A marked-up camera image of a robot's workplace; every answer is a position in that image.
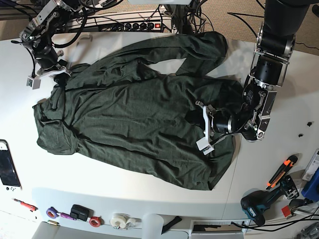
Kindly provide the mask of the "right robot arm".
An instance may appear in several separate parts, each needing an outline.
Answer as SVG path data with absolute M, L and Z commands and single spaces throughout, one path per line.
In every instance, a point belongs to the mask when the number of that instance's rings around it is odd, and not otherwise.
M 64 44 L 53 43 L 53 35 L 70 20 L 78 17 L 79 12 L 83 13 L 83 21 L 73 39 Z M 44 77 L 71 75 L 67 62 L 59 57 L 64 54 L 62 49 L 72 45 L 80 36 L 87 17 L 87 10 L 79 0 L 50 0 L 20 33 L 20 41 L 12 41 L 13 44 L 22 45 L 27 49 L 32 58 L 33 70 L 27 77 L 27 86 L 38 89 Z

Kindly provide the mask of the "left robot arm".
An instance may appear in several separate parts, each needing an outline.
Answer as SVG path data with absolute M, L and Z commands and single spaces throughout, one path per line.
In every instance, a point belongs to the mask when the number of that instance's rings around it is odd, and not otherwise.
M 257 44 L 239 112 L 196 101 L 200 110 L 189 112 L 186 120 L 204 130 L 204 142 L 215 145 L 227 135 L 240 133 L 247 141 L 264 137 L 277 94 L 283 84 L 290 57 L 307 11 L 316 0 L 267 0 L 263 23 L 256 35 Z

